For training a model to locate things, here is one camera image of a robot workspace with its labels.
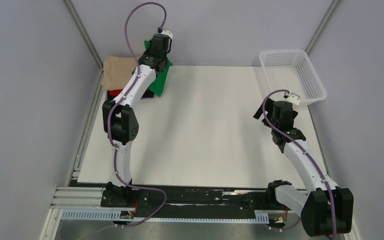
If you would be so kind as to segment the green t-shirt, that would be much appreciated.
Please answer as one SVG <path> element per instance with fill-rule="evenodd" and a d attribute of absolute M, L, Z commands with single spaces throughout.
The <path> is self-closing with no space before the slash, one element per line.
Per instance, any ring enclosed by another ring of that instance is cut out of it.
<path fill-rule="evenodd" d="M 169 60 L 166 67 L 164 68 L 164 71 L 161 72 L 155 79 L 155 81 L 153 81 L 148 89 L 150 91 L 152 91 L 155 96 L 158 96 L 158 97 L 161 97 L 163 95 L 163 92 L 164 92 L 164 89 L 165 89 L 165 84 L 166 84 L 166 80 L 167 80 L 167 76 L 168 76 L 168 73 L 169 73 L 169 69 L 170 67 L 173 65 L 173 63 Z"/>

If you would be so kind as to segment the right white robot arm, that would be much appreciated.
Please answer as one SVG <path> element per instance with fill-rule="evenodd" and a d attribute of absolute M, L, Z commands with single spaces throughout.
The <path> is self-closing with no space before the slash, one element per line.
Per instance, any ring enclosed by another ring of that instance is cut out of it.
<path fill-rule="evenodd" d="M 284 205 L 295 212 L 310 237 L 348 234 L 354 195 L 318 165 L 305 135 L 294 127 L 297 115 L 291 102 L 266 98 L 253 116 L 271 129 L 272 141 L 293 164 L 306 189 L 302 193 L 288 181 L 275 180 L 267 186 L 266 204 L 272 209 Z"/>

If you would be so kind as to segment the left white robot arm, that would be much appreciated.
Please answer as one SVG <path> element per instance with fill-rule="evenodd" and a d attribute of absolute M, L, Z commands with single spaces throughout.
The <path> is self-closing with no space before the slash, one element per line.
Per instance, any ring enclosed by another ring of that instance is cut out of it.
<path fill-rule="evenodd" d="M 139 66 L 126 87 L 113 99 L 102 105 L 104 131 L 108 135 L 113 152 L 113 172 L 105 186 L 103 198 L 113 197 L 120 206 L 133 201 L 131 188 L 130 156 L 133 140 L 139 132 L 134 109 L 146 91 L 160 97 L 164 91 L 169 68 L 173 33 L 164 29 L 153 35 L 145 52 L 138 59 Z"/>

